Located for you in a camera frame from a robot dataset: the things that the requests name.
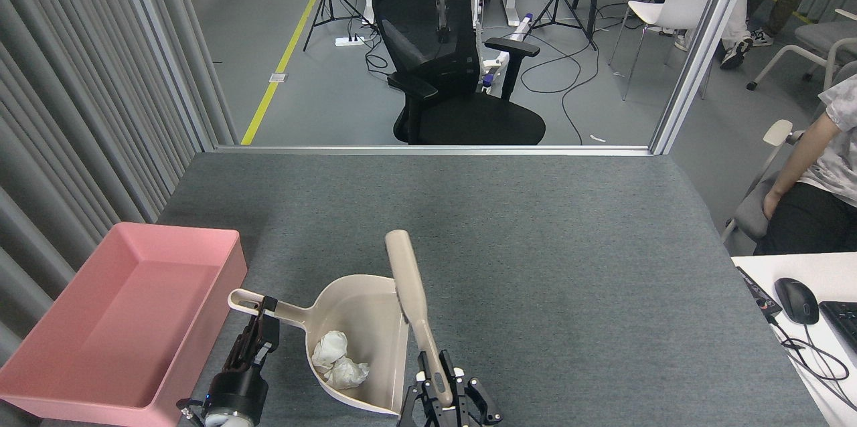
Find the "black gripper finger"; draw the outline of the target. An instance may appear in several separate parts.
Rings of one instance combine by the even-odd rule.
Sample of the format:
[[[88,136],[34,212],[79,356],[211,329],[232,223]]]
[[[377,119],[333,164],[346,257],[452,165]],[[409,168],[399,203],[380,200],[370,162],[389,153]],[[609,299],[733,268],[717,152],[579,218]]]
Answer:
[[[503,421],[501,408],[475,376],[454,368],[452,377],[454,426],[493,426]]]
[[[420,351],[419,356],[417,357],[418,363],[418,372],[415,378],[415,382],[410,385],[405,394],[401,412],[399,414],[399,425],[400,426],[417,426],[418,424],[415,421],[415,405],[417,402],[422,403],[423,408],[423,417],[425,417],[425,421],[423,426],[435,426],[437,425],[437,419],[435,418],[433,401],[429,396],[428,391],[426,390],[426,353],[425,351]]]
[[[278,300],[270,296],[264,296],[258,305],[257,314],[249,323],[249,367],[261,370],[265,363],[266,355],[272,353],[279,346],[281,340],[281,321],[272,315],[277,307]]]
[[[245,371],[254,359],[255,337],[259,326],[259,318],[251,317],[241,333],[236,337],[230,350],[224,371]]]

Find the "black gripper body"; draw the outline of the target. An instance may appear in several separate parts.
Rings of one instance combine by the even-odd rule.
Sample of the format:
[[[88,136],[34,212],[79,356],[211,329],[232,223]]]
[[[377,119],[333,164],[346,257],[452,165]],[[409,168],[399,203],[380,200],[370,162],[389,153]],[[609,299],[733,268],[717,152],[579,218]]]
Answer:
[[[469,426],[469,414],[460,408],[422,410],[423,426]]]
[[[204,417],[233,414],[260,418],[268,393],[268,382],[260,370],[223,371],[212,379],[204,400]]]

